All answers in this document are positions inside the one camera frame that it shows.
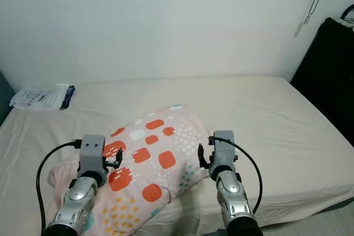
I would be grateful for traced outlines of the pink pillow with coloured spots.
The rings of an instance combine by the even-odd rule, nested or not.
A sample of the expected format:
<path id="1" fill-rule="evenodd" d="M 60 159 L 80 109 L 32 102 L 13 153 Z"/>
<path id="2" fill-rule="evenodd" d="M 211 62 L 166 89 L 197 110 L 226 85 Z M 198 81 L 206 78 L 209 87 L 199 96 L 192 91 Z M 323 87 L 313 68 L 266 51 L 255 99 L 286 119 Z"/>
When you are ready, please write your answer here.
<path id="1" fill-rule="evenodd" d="M 122 148 L 121 167 L 109 168 L 111 180 L 100 189 L 93 209 L 95 225 L 85 236 L 134 236 L 167 205 L 203 180 L 198 145 L 206 145 L 210 128 L 182 105 L 164 107 L 118 127 L 105 137 L 103 151 Z M 56 165 L 48 181 L 59 209 L 77 178 L 80 153 Z"/>

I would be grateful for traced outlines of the bed with beige sheet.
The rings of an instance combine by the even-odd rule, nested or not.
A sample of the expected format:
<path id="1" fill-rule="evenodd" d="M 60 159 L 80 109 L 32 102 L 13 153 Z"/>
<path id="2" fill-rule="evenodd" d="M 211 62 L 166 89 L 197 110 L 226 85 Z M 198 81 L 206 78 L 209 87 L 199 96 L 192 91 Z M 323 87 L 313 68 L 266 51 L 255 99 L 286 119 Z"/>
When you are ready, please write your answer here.
<path id="1" fill-rule="evenodd" d="M 87 133 L 110 135 L 162 107 L 182 104 L 258 164 L 262 227 L 303 220 L 354 198 L 354 147 L 280 77 L 122 80 L 76 86 L 64 111 L 12 110 L 0 128 L 0 236 L 40 236 L 35 190 L 42 158 Z"/>

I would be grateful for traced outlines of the white plastic packet blue edge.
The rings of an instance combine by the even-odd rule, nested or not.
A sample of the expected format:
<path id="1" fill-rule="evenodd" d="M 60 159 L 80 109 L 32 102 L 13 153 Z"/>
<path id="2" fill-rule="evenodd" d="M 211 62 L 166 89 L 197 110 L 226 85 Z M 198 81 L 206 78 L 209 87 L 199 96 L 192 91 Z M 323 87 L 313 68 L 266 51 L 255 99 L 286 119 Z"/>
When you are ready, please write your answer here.
<path id="1" fill-rule="evenodd" d="M 53 88 L 22 88 L 11 97 L 8 105 L 25 111 L 55 111 L 69 107 L 74 85 L 60 84 Z"/>

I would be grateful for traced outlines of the dark teal panel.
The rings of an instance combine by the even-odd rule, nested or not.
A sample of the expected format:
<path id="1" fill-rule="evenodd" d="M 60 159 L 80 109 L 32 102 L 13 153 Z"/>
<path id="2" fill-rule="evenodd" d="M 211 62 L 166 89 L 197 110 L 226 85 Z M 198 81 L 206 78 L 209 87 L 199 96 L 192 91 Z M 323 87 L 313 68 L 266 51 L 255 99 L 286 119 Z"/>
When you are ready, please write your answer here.
<path id="1" fill-rule="evenodd" d="M 14 94 L 15 91 L 2 72 L 0 72 L 0 124 L 5 121 L 12 109 L 10 101 Z"/>

